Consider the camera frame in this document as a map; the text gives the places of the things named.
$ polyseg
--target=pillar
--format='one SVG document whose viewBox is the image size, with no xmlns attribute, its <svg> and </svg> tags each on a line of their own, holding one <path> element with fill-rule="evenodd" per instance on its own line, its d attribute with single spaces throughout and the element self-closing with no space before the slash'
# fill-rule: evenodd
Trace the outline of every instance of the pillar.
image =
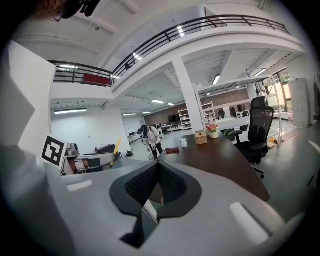
<svg viewBox="0 0 320 256">
<path fill-rule="evenodd" d="M 201 118 L 199 104 L 185 64 L 181 58 L 174 59 L 172 64 L 181 86 L 190 118 L 192 132 L 195 133 L 196 131 L 203 131 L 203 120 Z"/>
</svg>

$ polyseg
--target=potted flower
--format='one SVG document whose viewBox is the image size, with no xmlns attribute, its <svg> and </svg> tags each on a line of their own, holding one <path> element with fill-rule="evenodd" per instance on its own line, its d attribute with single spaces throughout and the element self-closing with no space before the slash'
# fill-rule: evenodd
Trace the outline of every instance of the potted flower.
<svg viewBox="0 0 320 256">
<path fill-rule="evenodd" d="M 206 130 L 209 132 L 209 137 L 211 139 L 216 139 L 219 137 L 218 133 L 217 133 L 217 128 L 218 128 L 218 125 L 217 124 L 209 124 L 207 127 L 206 127 Z"/>
</svg>

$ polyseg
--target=railing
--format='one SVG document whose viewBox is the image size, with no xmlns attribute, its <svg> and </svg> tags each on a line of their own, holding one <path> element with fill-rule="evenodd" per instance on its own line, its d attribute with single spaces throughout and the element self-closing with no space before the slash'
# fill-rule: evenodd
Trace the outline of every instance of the railing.
<svg viewBox="0 0 320 256">
<path fill-rule="evenodd" d="M 79 63 L 48 60 L 56 66 L 54 82 L 80 83 L 110 87 L 114 83 L 111 71 Z"/>
<path fill-rule="evenodd" d="M 230 26 L 267 27 L 271 30 L 289 34 L 286 27 L 266 18 L 246 15 L 215 15 L 192 19 L 155 35 L 126 57 L 113 71 L 115 78 L 121 77 L 133 65 L 155 51 L 156 49 L 180 38 L 201 30 Z"/>
</svg>

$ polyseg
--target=black pants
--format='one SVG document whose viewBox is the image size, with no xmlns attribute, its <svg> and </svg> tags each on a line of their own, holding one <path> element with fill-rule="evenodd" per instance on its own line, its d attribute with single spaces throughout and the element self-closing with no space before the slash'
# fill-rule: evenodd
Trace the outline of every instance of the black pants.
<svg viewBox="0 0 320 256">
<path fill-rule="evenodd" d="M 155 144 L 156 148 L 152 151 L 152 154 L 153 154 L 153 157 L 154 157 L 154 160 L 157 159 L 157 149 L 159 151 L 159 154 L 161 155 L 161 153 L 163 152 L 162 150 L 162 146 L 161 146 L 161 141 L 158 143 L 158 144 Z"/>
</svg>

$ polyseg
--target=chair armrest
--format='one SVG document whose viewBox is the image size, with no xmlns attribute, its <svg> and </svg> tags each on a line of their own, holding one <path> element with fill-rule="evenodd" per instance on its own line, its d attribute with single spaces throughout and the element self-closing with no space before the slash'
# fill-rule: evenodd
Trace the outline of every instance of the chair armrest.
<svg viewBox="0 0 320 256">
<path fill-rule="evenodd" d="M 242 130 L 235 130 L 230 132 L 228 136 L 240 135 L 242 134 L 242 132 L 243 132 Z"/>
<path fill-rule="evenodd" d="M 266 143 L 259 143 L 257 145 L 251 146 L 250 149 L 252 150 L 261 150 L 267 146 Z"/>
</svg>

